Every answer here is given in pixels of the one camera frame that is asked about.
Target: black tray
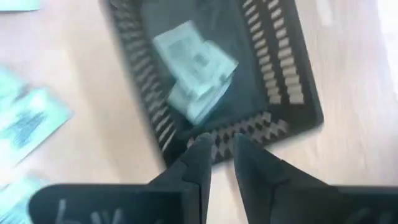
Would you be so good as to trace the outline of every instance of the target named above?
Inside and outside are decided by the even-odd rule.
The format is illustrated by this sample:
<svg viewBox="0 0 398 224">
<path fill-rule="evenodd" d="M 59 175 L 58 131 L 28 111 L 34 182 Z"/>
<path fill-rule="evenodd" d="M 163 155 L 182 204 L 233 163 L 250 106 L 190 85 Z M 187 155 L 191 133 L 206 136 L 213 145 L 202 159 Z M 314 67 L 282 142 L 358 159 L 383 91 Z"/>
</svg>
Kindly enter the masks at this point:
<svg viewBox="0 0 398 224">
<path fill-rule="evenodd" d="M 235 133 L 266 146 L 322 124 L 294 0 L 108 1 L 129 76 L 168 166 L 204 132 L 215 138 L 218 163 L 232 158 Z M 239 62 L 215 110 L 195 127 L 165 101 L 169 74 L 152 46 L 153 37 L 188 20 Z"/>
</svg>

